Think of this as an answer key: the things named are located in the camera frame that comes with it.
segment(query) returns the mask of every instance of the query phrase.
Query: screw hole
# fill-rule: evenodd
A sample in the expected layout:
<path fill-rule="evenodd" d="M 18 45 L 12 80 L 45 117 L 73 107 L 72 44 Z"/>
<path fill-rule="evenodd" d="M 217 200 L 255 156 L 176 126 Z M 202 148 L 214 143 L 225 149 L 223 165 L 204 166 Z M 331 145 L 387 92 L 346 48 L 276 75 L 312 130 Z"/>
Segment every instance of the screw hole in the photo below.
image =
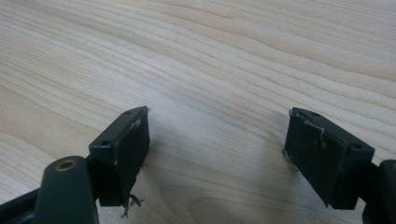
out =
<path fill-rule="evenodd" d="M 361 148 L 361 145 L 360 144 L 357 144 L 357 143 L 351 143 L 351 144 L 349 144 L 350 146 L 352 146 L 352 147 L 354 147 L 354 148 Z"/>
<path fill-rule="evenodd" d="M 102 146 L 107 146 L 107 145 L 109 145 L 111 142 L 110 141 L 102 141 L 101 142 L 101 145 Z"/>
<path fill-rule="evenodd" d="M 58 171 L 58 172 L 67 171 L 67 170 L 72 169 L 76 165 L 77 165 L 77 162 L 74 161 L 74 160 L 63 161 L 63 162 L 58 163 L 56 165 L 55 170 Z"/>

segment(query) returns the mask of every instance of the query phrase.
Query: light wood surface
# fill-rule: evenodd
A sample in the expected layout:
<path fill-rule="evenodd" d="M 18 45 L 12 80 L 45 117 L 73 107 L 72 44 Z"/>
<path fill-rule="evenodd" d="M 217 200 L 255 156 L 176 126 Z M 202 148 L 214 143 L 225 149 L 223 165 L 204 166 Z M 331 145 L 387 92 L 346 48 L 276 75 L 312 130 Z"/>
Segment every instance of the light wood surface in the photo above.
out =
<path fill-rule="evenodd" d="M 0 203 L 147 105 L 131 216 L 101 223 L 361 223 L 282 156 L 293 106 L 396 158 L 396 2 L 0 0 Z"/>

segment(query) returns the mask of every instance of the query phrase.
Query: black plastic part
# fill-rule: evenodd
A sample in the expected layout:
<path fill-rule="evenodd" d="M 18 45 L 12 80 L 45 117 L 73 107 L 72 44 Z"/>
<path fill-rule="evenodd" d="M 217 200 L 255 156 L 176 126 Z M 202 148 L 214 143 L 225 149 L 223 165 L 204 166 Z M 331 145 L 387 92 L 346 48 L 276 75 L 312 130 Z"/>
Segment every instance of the black plastic part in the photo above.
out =
<path fill-rule="evenodd" d="M 371 163 L 370 166 L 361 173 L 361 182 L 358 189 L 359 196 L 370 206 L 371 214 L 375 211 L 378 214 L 385 213 L 385 206 L 381 191 L 378 185 L 379 168 Z"/>
<path fill-rule="evenodd" d="M 378 210 L 375 206 L 366 204 L 361 215 L 363 224 L 390 224 L 385 210 Z"/>
<path fill-rule="evenodd" d="M 148 112 L 142 106 L 122 113 L 90 144 L 93 194 L 102 206 L 128 205 L 149 153 Z"/>
<path fill-rule="evenodd" d="M 317 113 L 293 108 L 285 150 L 326 206 L 355 208 L 372 147 Z"/>
<path fill-rule="evenodd" d="M 38 189 L 0 205 L 0 223 L 29 224 L 35 216 Z"/>
<path fill-rule="evenodd" d="M 47 166 L 33 223 L 98 223 L 87 162 L 65 157 Z"/>
<path fill-rule="evenodd" d="M 378 186 L 391 224 L 396 224 L 396 161 L 379 165 Z"/>

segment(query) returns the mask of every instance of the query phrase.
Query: wooden table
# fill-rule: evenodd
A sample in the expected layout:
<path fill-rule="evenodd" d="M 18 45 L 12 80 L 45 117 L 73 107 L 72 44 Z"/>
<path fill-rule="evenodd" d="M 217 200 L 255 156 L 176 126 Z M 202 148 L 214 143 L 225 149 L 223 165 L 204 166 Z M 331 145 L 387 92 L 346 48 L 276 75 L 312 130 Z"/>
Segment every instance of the wooden table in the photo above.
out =
<path fill-rule="evenodd" d="M 101 223 L 361 223 L 283 157 L 314 110 L 396 158 L 394 1 L 0 1 L 0 203 L 148 105 L 145 198 Z"/>

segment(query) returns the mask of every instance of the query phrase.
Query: round hole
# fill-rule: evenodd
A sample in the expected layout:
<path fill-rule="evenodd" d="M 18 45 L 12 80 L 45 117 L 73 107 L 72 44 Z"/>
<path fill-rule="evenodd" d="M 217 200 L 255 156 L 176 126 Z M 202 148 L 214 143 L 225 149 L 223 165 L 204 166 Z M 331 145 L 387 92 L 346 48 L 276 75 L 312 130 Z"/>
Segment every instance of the round hole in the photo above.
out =
<path fill-rule="evenodd" d="M 110 141 L 102 141 L 101 142 L 101 145 L 102 146 L 107 146 L 107 145 L 109 145 L 111 142 Z"/>
<path fill-rule="evenodd" d="M 354 148 L 361 148 L 361 145 L 360 144 L 357 144 L 357 143 L 351 143 L 351 144 L 349 144 L 350 146 L 352 146 L 352 147 L 354 147 Z"/>
<path fill-rule="evenodd" d="M 72 169 L 76 165 L 77 162 L 75 160 L 62 161 L 56 165 L 55 170 L 58 172 L 67 171 Z"/>

